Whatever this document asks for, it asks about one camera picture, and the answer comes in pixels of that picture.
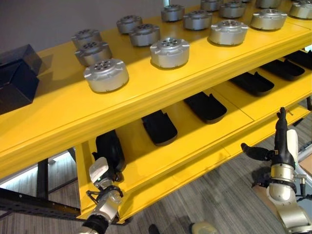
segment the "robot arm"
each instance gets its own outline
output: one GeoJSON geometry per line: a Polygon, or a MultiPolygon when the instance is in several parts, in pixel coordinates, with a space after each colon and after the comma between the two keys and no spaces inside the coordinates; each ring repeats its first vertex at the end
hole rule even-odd
{"type": "Polygon", "coordinates": [[[296,201],[296,178],[304,186],[305,175],[295,175],[298,163],[298,136],[295,130],[288,130],[286,111],[281,108],[276,123],[275,148],[272,151],[259,147],[241,145],[247,156],[262,161],[272,161],[271,178],[266,182],[267,196],[275,205],[279,218],[288,234],[308,234],[312,232],[312,222],[305,210],[296,201]]]}
{"type": "Polygon", "coordinates": [[[88,219],[77,234],[104,234],[108,226],[118,216],[118,207],[123,194],[114,181],[121,181],[124,168],[124,156],[115,131],[100,135],[96,139],[97,153],[93,153],[95,162],[89,168],[90,179],[98,192],[87,191],[87,195],[96,204],[88,219]]]}
{"type": "Polygon", "coordinates": [[[110,171],[106,158],[98,158],[90,167],[89,174],[93,184],[99,188],[99,192],[88,191],[87,194],[97,206],[76,233],[105,234],[108,226],[118,214],[123,195],[118,187],[113,186],[113,173],[110,171]]]}

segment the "metal frame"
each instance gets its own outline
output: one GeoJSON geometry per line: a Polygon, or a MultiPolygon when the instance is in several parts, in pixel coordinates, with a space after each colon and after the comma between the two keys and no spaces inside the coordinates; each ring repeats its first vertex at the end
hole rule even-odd
{"type": "Polygon", "coordinates": [[[77,220],[80,209],[0,188],[0,209],[25,215],[77,220]]]}
{"type": "MultiPolygon", "coordinates": [[[[73,148],[70,150],[69,152],[74,159],[75,150],[73,148]]],[[[37,197],[0,188],[0,210],[7,211],[3,215],[0,215],[0,219],[11,213],[21,213],[49,218],[83,221],[77,218],[77,216],[81,214],[79,208],[53,202],[48,199],[49,193],[64,187],[76,179],[77,178],[74,178],[49,191],[48,159],[39,162],[37,172],[37,197]]]]}

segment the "black cable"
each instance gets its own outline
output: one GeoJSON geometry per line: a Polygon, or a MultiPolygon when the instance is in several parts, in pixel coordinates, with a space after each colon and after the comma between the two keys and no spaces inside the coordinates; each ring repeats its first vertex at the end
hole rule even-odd
{"type": "Polygon", "coordinates": [[[297,200],[297,202],[302,201],[302,200],[305,200],[305,199],[312,201],[312,194],[308,194],[308,195],[306,195],[306,196],[304,196],[304,197],[302,197],[302,198],[299,198],[299,199],[297,200]]]}

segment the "black plastic tray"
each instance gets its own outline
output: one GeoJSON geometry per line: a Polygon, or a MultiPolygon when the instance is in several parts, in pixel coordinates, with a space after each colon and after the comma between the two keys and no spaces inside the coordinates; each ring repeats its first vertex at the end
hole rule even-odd
{"type": "Polygon", "coordinates": [[[115,130],[99,135],[96,138],[97,153],[93,153],[95,160],[99,157],[107,159],[109,167],[121,172],[125,167],[125,157],[115,130]]]}
{"type": "Polygon", "coordinates": [[[291,53],[290,55],[287,55],[286,58],[300,64],[301,66],[312,69],[312,51],[311,50],[307,53],[304,51],[298,50],[296,52],[291,53]]]}
{"type": "Polygon", "coordinates": [[[143,126],[156,146],[168,145],[176,139],[177,129],[167,113],[161,110],[142,118],[143,126]]]}
{"type": "Polygon", "coordinates": [[[258,72],[254,75],[246,72],[230,79],[230,81],[255,96],[266,95],[274,87],[271,81],[259,75],[258,72]]]}
{"type": "Polygon", "coordinates": [[[205,123],[216,123],[227,112],[226,107],[215,99],[212,94],[207,96],[204,92],[188,97],[184,99],[184,102],[205,123]]]}
{"type": "Polygon", "coordinates": [[[261,68],[272,72],[273,74],[282,77],[286,80],[295,80],[302,75],[305,70],[302,67],[289,62],[287,59],[282,62],[280,60],[274,60],[261,66],[261,68]]]}

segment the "silver cylindrical part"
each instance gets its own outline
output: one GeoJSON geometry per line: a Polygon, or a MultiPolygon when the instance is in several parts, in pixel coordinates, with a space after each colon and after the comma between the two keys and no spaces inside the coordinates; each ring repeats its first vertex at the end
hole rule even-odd
{"type": "Polygon", "coordinates": [[[234,0],[221,4],[219,8],[219,16],[225,18],[238,18],[243,16],[246,10],[246,4],[239,0],[234,0]]]}
{"type": "Polygon", "coordinates": [[[165,22],[178,21],[183,19],[184,6],[181,5],[168,5],[161,11],[161,19],[165,22]]]}
{"type": "Polygon", "coordinates": [[[277,8],[281,4],[281,0],[256,0],[255,6],[259,8],[277,8]]]}
{"type": "Polygon", "coordinates": [[[294,182],[294,168],[288,164],[275,164],[271,167],[271,177],[294,182]]]}
{"type": "Polygon", "coordinates": [[[283,27],[287,14],[276,9],[264,9],[253,14],[250,26],[262,30],[276,30],[283,27]]]}
{"type": "Polygon", "coordinates": [[[211,26],[212,16],[212,13],[204,10],[191,11],[184,15],[183,26],[191,30],[209,28],[211,26]]]}
{"type": "Polygon", "coordinates": [[[211,25],[209,39],[216,44],[238,45],[244,41],[247,30],[247,25],[228,19],[211,25]]]}
{"type": "Polygon", "coordinates": [[[97,61],[103,59],[110,59],[112,57],[111,49],[106,42],[88,42],[81,46],[79,50],[75,52],[78,61],[88,67],[97,61]]]}
{"type": "Polygon", "coordinates": [[[292,3],[289,15],[300,19],[312,19],[312,0],[292,3]]]}
{"type": "Polygon", "coordinates": [[[147,46],[160,40],[160,29],[157,25],[141,24],[135,27],[129,36],[133,46],[147,46]]]}
{"type": "Polygon", "coordinates": [[[80,49],[81,46],[88,42],[93,41],[102,41],[102,37],[98,30],[96,29],[83,29],[79,32],[76,32],[72,36],[72,41],[77,49],[80,49]]]}
{"type": "Polygon", "coordinates": [[[205,11],[217,11],[223,0],[201,0],[200,8],[205,11]]]}
{"type": "Polygon", "coordinates": [[[98,232],[92,228],[81,226],[76,230],[75,234],[98,234],[98,232]]]}
{"type": "Polygon", "coordinates": [[[189,60],[190,44],[183,39],[166,38],[150,47],[152,63],[162,68],[181,66],[189,60]]]}
{"type": "Polygon", "coordinates": [[[128,71],[123,61],[105,59],[86,68],[84,77],[95,92],[109,92],[122,87],[129,80],[128,71]]]}
{"type": "Polygon", "coordinates": [[[135,27],[141,24],[142,18],[134,15],[122,17],[116,23],[118,31],[123,34],[130,33],[135,27]]]}

